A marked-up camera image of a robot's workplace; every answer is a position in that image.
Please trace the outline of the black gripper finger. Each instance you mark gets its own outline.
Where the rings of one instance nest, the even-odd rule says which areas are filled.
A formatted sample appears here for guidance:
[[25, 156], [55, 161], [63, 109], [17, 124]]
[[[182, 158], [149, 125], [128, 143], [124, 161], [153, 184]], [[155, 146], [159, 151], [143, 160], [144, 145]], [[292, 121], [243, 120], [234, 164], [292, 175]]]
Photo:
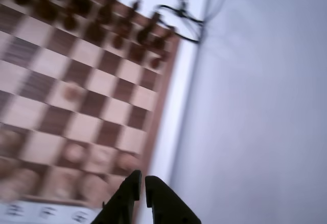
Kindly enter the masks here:
[[134, 170], [119, 186], [91, 224], [132, 223], [134, 202], [139, 201], [141, 193], [142, 172]]
[[154, 223], [193, 223], [201, 220], [188, 205], [159, 177], [145, 177], [147, 207], [152, 209]]

